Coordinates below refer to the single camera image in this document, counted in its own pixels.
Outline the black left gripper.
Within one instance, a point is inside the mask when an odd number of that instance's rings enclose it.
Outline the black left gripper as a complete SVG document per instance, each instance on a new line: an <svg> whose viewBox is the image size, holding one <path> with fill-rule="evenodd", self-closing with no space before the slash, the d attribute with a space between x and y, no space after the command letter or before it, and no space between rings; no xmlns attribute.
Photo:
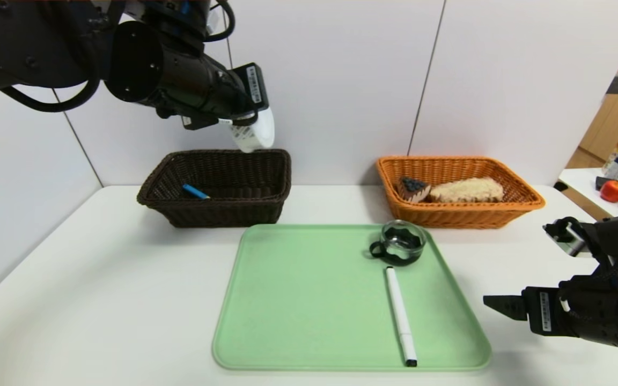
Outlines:
<svg viewBox="0 0 618 386"><path fill-rule="evenodd" d="M248 63L234 69L204 54L200 59L208 71L208 85L199 108L200 122L255 122L269 107L261 68Z"/></svg>

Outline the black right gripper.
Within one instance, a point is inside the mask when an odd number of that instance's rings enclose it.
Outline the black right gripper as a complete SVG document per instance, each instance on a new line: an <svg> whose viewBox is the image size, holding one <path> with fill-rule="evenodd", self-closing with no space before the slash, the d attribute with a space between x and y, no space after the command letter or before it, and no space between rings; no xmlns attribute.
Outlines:
<svg viewBox="0 0 618 386"><path fill-rule="evenodd" d="M483 304L512 320L529 320L537 335L618 345L618 296L605 281L562 281L555 288L527 287L522 295L484 295Z"/></svg>

